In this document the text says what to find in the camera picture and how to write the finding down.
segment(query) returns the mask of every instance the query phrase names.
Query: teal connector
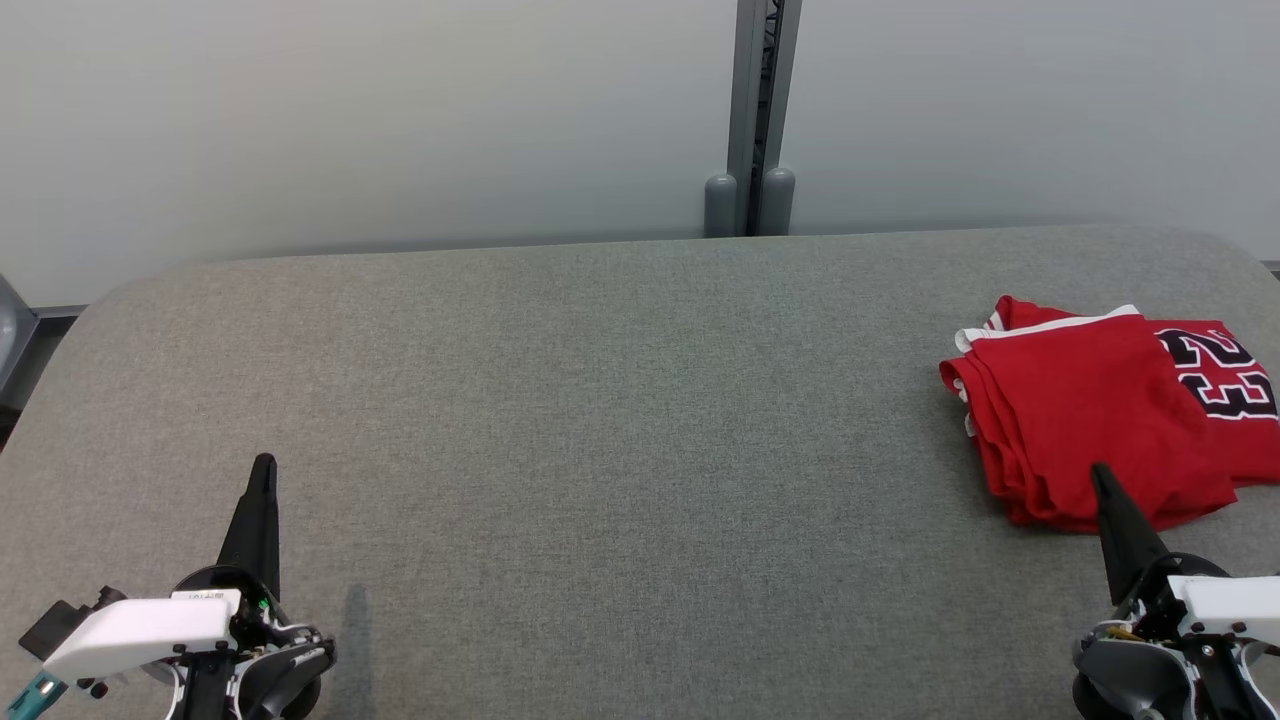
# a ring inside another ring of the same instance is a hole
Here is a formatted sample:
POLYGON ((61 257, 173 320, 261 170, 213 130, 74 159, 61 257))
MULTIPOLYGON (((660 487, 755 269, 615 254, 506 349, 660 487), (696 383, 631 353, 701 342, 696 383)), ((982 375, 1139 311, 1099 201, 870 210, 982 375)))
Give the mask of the teal connector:
POLYGON ((22 691, 22 694, 9 703, 6 717, 8 720, 36 720, 52 707, 64 692, 67 692, 67 683, 49 673, 41 673, 27 685, 27 689, 22 691))

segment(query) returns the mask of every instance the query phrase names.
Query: gray cylindrical foot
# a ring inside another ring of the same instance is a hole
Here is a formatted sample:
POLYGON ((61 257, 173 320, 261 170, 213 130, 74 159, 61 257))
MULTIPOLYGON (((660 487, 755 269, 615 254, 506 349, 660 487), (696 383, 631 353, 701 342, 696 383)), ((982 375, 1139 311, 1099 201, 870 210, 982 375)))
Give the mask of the gray cylindrical foot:
POLYGON ((760 183, 760 223, 758 234, 791 234, 791 199, 796 192, 796 176, 786 168, 764 173, 760 183))
POLYGON ((707 205, 703 227, 707 237, 732 237, 733 211, 737 206, 737 181, 733 176, 721 173, 707 181, 707 205))

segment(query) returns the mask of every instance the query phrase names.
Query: black lettering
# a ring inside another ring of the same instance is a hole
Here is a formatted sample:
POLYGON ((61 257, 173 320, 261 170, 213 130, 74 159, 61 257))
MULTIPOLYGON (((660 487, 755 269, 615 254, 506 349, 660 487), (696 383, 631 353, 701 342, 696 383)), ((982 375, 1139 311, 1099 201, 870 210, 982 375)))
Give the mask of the black lettering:
POLYGON ((1178 379, 1199 400, 1204 413, 1213 418, 1280 418, 1271 380, 1263 373, 1240 373, 1240 384, 1213 387, 1199 373, 1187 373, 1178 379))
POLYGON ((1156 337, 1165 343, 1174 365, 1179 368, 1199 368, 1201 348, 1207 350, 1221 368, 1248 368, 1253 364, 1253 356, 1244 347, 1222 334, 1210 337, 1170 329, 1156 333, 1156 337))

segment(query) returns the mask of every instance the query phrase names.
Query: gray fabric surface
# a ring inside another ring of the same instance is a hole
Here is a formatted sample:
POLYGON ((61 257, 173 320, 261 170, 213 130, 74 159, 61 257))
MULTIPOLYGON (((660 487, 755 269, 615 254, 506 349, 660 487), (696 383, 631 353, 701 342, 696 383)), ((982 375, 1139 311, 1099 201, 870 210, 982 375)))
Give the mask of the gray fabric surface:
MULTIPOLYGON (((1097 539, 1016 529, 938 380, 1001 293, 1220 318, 1280 283, 1112 227, 255 260, 93 305, 0 454, 0 682, 56 598, 212 562, 280 464, 314 717, 1074 717, 1097 539)), ((1280 488, 1167 533, 1280 569, 1280 488)), ((1275 675, 1266 679, 1277 693, 1275 675)), ((163 712, 147 679, 51 717, 163 712)))

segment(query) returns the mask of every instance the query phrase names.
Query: basketball jersey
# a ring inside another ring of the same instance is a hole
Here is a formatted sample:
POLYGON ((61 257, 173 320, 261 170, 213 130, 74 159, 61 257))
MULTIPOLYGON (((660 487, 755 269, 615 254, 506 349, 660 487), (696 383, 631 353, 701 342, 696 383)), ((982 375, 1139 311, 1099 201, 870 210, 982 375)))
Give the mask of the basketball jersey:
POLYGON ((1111 465, 1157 528, 1234 502, 1204 413, 1137 310, 956 340, 965 356, 942 364, 943 380, 968 396, 988 488, 1014 523, 1096 530, 1094 462, 1111 465))

